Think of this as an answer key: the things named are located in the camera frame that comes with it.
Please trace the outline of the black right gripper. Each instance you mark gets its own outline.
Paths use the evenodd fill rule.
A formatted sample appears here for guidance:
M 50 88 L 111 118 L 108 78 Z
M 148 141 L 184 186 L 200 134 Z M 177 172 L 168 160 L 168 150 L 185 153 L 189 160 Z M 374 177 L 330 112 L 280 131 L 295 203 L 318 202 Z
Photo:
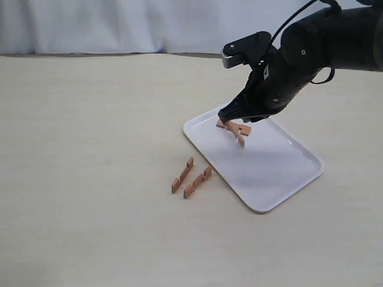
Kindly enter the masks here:
M 241 119 L 258 122 L 280 113 L 317 75 L 317 68 L 289 64 L 281 52 L 272 55 L 263 70 L 254 71 L 245 88 L 235 99 L 221 108 L 222 123 Z

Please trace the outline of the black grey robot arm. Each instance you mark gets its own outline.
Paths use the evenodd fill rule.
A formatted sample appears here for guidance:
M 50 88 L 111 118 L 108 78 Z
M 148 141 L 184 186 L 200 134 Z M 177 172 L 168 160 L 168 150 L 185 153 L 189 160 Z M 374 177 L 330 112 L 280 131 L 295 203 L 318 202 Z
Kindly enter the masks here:
M 362 1 L 361 7 L 342 9 L 336 1 L 298 21 L 289 18 L 275 37 L 260 31 L 226 44 L 221 52 L 225 68 L 249 65 L 243 90 L 218 112 L 227 123 L 241 119 L 255 123 L 281 112 L 324 68 L 382 71 L 382 2 Z

